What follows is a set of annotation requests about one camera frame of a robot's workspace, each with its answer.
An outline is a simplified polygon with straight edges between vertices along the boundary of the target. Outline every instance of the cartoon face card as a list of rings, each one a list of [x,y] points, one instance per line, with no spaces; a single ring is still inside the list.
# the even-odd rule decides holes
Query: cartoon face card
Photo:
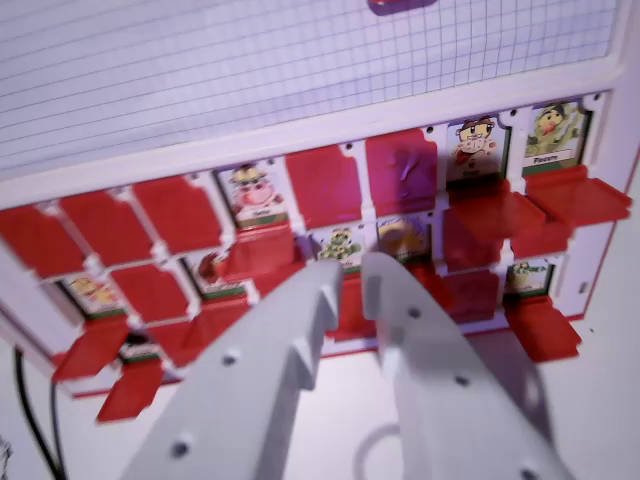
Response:
[[[240,228],[287,220],[282,159],[259,160],[218,172],[218,181]]]
[[[160,358],[160,347],[142,332],[131,332],[127,335],[119,355],[122,363],[131,364]]]
[[[345,273],[360,270],[362,255],[375,242],[373,225],[351,223],[312,230],[309,234],[316,259],[338,260]]]
[[[555,261],[553,258],[543,258],[510,266],[507,270],[505,295],[517,297],[546,295]]]
[[[556,103],[533,109],[522,174],[577,165],[587,125],[588,114],[578,102]]]
[[[80,273],[63,278],[59,285],[87,319],[126,313],[123,298],[106,279],[100,280],[88,273]]]
[[[182,258],[183,264],[203,298],[212,299],[245,293],[245,282],[229,283],[221,278],[227,256],[228,251],[217,248],[191,253]]]
[[[391,215],[378,220],[378,250],[404,260],[431,254],[431,225],[427,212]]]
[[[501,175],[508,152],[508,132],[496,117],[489,116],[449,125],[447,184]]]

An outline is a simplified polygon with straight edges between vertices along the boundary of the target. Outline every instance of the cartoon character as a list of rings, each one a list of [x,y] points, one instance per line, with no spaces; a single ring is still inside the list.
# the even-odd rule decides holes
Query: cartoon character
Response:
[[[243,209],[262,209],[281,204],[284,199],[276,190],[266,173],[260,172],[252,163],[242,165],[233,171],[233,212]]]
[[[226,272],[225,257],[218,253],[205,255],[198,265],[198,275],[209,284],[214,284],[222,278]]]
[[[13,454],[11,444],[0,436],[0,480],[8,480],[7,464],[9,457]]]
[[[403,218],[378,227],[378,236],[382,250],[393,255],[420,251],[425,247],[424,232],[420,232],[416,225]]]
[[[452,152],[455,164],[467,164],[469,168],[474,168],[475,160],[491,156],[498,146],[495,140],[489,138],[495,126],[495,122],[487,116],[479,120],[465,121],[462,127],[456,130],[460,143]]]
[[[357,243],[353,243],[351,230],[348,228],[336,228],[331,232],[331,240],[322,248],[318,257],[343,260],[360,250],[362,250],[362,247]]]
[[[529,285],[529,274],[545,272],[546,266],[534,267],[528,262],[518,263],[509,269],[507,282],[516,290],[523,289]]]
[[[71,282],[71,287],[79,295],[86,297],[90,302],[102,306],[118,303],[118,297],[108,284],[94,281],[89,277],[76,278]]]
[[[543,108],[536,117],[533,135],[527,138],[527,157],[562,150],[570,140],[580,136],[580,129],[576,126],[582,118],[578,108],[568,103]]]

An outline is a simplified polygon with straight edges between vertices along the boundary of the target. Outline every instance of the screw hole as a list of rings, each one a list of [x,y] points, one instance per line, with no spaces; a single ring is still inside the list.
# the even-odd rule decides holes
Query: screw hole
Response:
[[[467,377],[463,377],[462,375],[456,375],[454,380],[461,387],[468,387],[471,381]]]
[[[239,359],[240,354],[230,350],[222,356],[222,365],[225,367],[231,367],[232,365],[235,365]]]
[[[523,480],[538,480],[538,475],[533,470],[529,470],[528,468],[523,468],[520,471],[520,476]]]
[[[409,307],[409,309],[407,310],[407,314],[411,318],[420,318],[420,315],[422,315],[422,312],[420,312],[420,309],[417,307]]]
[[[186,442],[176,442],[171,446],[171,456],[173,458],[182,458],[189,453],[189,445]]]

